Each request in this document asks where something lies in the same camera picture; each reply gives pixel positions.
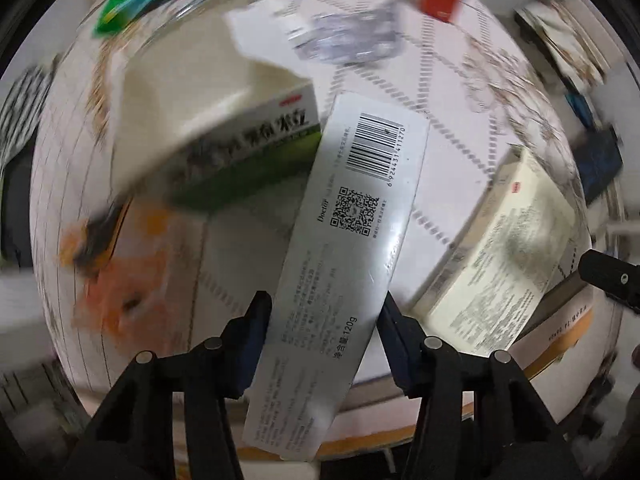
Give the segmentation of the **yellowish medicine box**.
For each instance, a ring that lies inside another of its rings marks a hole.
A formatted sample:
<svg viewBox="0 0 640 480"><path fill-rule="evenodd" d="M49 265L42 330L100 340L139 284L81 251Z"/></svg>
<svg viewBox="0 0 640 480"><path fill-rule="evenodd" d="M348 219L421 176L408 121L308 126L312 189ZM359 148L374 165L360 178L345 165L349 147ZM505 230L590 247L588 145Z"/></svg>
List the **yellowish medicine box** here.
<svg viewBox="0 0 640 480"><path fill-rule="evenodd" d="M456 250L411 314L424 333L489 356L516 341L565 252L576 217L524 146L510 148Z"/></svg>

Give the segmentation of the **checkered black white cloth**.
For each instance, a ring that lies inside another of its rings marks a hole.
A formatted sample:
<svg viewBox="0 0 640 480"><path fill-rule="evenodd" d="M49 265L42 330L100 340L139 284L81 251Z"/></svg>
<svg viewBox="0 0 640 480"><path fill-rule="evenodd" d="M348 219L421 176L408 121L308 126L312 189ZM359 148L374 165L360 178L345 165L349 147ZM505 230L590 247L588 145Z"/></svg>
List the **checkered black white cloth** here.
<svg viewBox="0 0 640 480"><path fill-rule="evenodd" d="M1 107L1 168L20 154L36 133L54 76L54 63L35 64L12 84Z"/></svg>

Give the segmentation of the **patterned tablecloth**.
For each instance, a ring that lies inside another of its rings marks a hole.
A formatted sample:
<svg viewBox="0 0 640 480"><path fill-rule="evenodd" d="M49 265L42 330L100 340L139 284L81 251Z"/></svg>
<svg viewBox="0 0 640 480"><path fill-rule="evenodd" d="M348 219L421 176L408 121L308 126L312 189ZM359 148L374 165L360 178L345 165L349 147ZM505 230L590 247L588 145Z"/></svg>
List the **patterned tablecloth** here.
<svg viewBox="0 0 640 480"><path fill-rule="evenodd" d="M451 23L408 2L398 6L401 51L361 67L309 62L318 110L354 92L407 107L431 123L427 148L390 290L411 307L454 248L500 160L527 144L559 183L576 214L556 276L572 272L590 245L586 208L558 116L529 62L480 0L462 0ZM102 398L128 363L119 344L74 320L84 281L60 260L60 243L110 200L112 139L107 131L113 89L127 61L172 14L164 6L113 42L93 36L96 11L68 34L44 106L34 157L30 213L32 254L44 313L64 372L83 396ZM198 265L191 295L192 344L217 335L258 289L275 290L306 180L266 186L194 222L186 251Z"/></svg>

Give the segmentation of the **white green medicine box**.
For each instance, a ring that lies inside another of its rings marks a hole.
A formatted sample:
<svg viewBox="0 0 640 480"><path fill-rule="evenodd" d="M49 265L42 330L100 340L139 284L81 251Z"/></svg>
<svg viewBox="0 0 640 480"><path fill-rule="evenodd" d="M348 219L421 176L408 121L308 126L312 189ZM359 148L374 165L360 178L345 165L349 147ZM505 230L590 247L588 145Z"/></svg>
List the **white green medicine box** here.
<svg viewBox="0 0 640 480"><path fill-rule="evenodd" d="M193 208L267 179L267 156L320 129L314 84L285 40L165 37L126 65L114 120L111 190Z"/></svg>

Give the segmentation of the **long white toothpaste box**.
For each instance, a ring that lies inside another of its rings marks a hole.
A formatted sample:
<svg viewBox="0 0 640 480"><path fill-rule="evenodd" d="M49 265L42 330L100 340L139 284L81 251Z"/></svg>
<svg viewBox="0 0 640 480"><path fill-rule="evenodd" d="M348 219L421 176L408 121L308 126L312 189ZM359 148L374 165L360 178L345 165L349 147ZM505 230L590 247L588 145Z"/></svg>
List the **long white toothpaste box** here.
<svg viewBox="0 0 640 480"><path fill-rule="evenodd" d="M352 92L322 132L248 395L246 444L314 457L375 328L408 226L427 119Z"/></svg>

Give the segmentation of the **clear crumpled plastic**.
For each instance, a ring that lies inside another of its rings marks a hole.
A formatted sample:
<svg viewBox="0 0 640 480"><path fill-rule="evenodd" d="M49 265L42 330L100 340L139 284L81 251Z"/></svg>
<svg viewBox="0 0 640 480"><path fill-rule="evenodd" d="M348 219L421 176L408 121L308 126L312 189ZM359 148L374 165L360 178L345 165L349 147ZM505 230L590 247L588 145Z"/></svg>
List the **clear crumpled plastic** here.
<svg viewBox="0 0 640 480"><path fill-rule="evenodd" d="M380 6L351 14L318 15L308 38L298 48L305 60L332 65L374 63L398 55L396 6Z"/></svg>

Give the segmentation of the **orange plastic wrapper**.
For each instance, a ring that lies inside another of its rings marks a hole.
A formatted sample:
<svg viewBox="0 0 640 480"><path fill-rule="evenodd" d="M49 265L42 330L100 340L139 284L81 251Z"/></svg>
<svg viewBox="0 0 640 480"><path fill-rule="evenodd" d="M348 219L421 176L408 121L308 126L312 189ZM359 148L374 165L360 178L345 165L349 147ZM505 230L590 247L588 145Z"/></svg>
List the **orange plastic wrapper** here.
<svg viewBox="0 0 640 480"><path fill-rule="evenodd" d="M180 350L182 307L169 295L179 226L178 214L145 200L114 203L68 226L58 258L81 284L73 326L107 336L124 353Z"/></svg>

